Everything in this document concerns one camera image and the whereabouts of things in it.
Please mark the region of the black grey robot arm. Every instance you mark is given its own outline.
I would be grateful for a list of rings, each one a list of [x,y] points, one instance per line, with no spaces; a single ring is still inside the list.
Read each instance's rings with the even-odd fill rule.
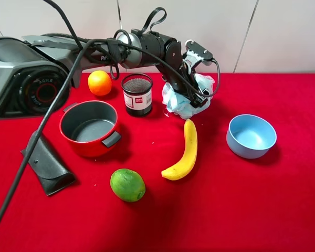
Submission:
[[[66,34],[25,36],[24,40],[0,37],[0,119],[43,116],[59,91],[62,107],[72,88],[79,86],[84,70],[104,66],[125,69],[156,66],[163,80],[197,108],[207,101],[208,92],[195,79],[200,63],[210,65],[213,55],[193,40],[181,43],[154,31],[118,30],[114,37],[87,47],[87,40]]]

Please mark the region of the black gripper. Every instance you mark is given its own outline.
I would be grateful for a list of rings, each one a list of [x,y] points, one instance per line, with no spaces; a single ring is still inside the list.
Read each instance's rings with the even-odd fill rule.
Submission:
[[[163,57],[164,63],[160,63],[160,73],[176,93],[187,98],[193,98],[190,105],[193,108],[201,108],[206,102],[206,97],[212,94],[208,89],[201,89],[195,80],[195,68],[200,59],[187,53],[181,55],[178,51],[167,51]]]

